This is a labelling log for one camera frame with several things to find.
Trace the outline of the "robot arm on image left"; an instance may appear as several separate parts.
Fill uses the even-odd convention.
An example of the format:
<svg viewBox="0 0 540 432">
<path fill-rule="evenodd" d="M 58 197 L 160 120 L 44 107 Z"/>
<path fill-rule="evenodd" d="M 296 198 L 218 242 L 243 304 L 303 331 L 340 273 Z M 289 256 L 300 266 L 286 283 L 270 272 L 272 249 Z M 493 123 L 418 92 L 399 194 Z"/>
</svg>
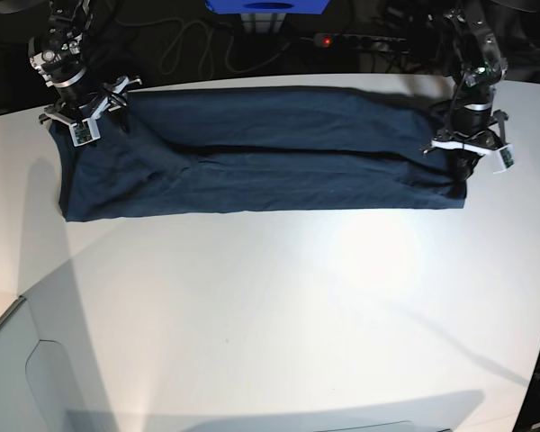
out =
<svg viewBox="0 0 540 432">
<path fill-rule="evenodd" d="M 130 86 L 141 85 L 139 77 L 119 76 L 113 83 L 95 77 L 89 64 L 86 36 L 91 22 L 87 1 L 50 1 L 48 30 L 29 41 L 32 68 L 55 89 L 58 100 L 43 109 L 39 122 L 59 122 L 69 129 L 76 147 L 100 139 L 97 121 L 106 111 L 127 107 Z"/>
</svg>

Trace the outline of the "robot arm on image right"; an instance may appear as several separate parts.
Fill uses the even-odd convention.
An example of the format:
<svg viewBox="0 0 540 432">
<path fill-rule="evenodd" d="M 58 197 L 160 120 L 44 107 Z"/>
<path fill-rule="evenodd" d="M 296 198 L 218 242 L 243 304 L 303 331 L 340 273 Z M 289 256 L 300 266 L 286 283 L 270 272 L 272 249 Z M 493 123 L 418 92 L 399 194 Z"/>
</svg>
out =
<svg viewBox="0 0 540 432">
<path fill-rule="evenodd" d="M 480 1 L 449 1 L 428 18 L 440 37 L 437 55 L 445 74 L 454 80 L 453 94 L 429 112 L 436 134 L 424 153 L 440 149 L 456 180 L 472 174 L 478 162 L 492 157 L 498 170 L 514 165 L 513 149 L 506 137 L 509 116 L 494 108 L 496 84 L 506 75 L 503 57 Z"/>
</svg>

